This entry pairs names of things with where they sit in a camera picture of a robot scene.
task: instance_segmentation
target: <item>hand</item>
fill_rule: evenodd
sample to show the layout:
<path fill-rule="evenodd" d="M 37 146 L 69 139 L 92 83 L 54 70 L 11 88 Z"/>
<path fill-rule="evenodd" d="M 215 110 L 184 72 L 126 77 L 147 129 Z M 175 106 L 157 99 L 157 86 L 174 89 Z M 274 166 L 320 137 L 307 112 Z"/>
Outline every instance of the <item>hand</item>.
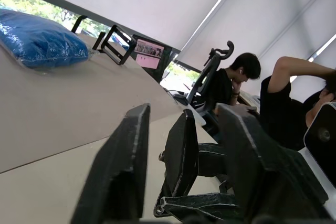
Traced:
<path fill-rule="evenodd" d="M 232 80 L 232 87 L 233 87 L 233 92 L 234 93 L 239 93 L 241 86 L 242 86 L 241 82 L 236 82 L 236 81 Z"/>

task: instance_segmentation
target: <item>blue plastic bag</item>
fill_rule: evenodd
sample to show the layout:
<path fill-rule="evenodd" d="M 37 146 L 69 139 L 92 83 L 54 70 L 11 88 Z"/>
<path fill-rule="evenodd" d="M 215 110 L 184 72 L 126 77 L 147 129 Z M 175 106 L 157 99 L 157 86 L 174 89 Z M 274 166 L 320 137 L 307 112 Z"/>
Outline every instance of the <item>blue plastic bag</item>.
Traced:
<path fill-rule="evenodd" d="M 29 68 L 68 66 L 89 58 L 86 44 L 61 24 L 0 9 L 0 42 Z"/>

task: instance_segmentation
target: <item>raised arm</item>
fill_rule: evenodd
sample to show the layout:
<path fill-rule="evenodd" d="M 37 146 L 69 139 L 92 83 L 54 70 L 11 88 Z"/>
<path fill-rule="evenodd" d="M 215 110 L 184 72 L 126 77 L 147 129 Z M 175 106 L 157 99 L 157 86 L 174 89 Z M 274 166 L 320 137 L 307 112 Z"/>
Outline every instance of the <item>raised arm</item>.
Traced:
<path fill-rule="evenodd" d="M 291 76 L 316 76 L 324 79 L 334 71 L 334 69 L 307 60 L 281 57 L 275 64 L 267 91 L 269 93 L 281 91 L 288 84 Z"/>

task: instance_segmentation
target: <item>person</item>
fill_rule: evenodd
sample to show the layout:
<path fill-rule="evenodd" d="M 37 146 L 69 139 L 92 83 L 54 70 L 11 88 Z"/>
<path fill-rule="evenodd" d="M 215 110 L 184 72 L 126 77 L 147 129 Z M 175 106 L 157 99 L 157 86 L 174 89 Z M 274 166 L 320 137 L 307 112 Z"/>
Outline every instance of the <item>person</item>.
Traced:
<path fill-rule="evenodd" d="M 206 102 L 213 109 L 217 103 L 235 106 L 243 82 L 260 77 L 261 67 L 256 55 L 246 52 L 239 55 L 232 65 L 219 69 L 209 87 Z"/>
<path fill-rule="evenodd" d="M 292 76 L 315 76 L 326 81 L 322 91 L 304 103 L 290 98 Z M 304 148 L 303 137 L 326 102 L 335 99 L 336 71 L 307 60 L 281 57 L 272 76 L 261 83 L 260 123 L 270 137 L 292 150 Z"/>

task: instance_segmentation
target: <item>blue bag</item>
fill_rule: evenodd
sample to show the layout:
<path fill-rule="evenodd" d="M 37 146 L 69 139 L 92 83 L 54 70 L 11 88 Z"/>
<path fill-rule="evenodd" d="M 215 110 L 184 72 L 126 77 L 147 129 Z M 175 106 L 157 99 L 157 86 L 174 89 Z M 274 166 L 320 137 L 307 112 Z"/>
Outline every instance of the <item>blue bag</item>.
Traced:
<path fill-rule="evenodd" d="M 0 42 L 29 68 L 68 66 L 89 58 L 86 44 L 61 24 L 0 9 Z"/>

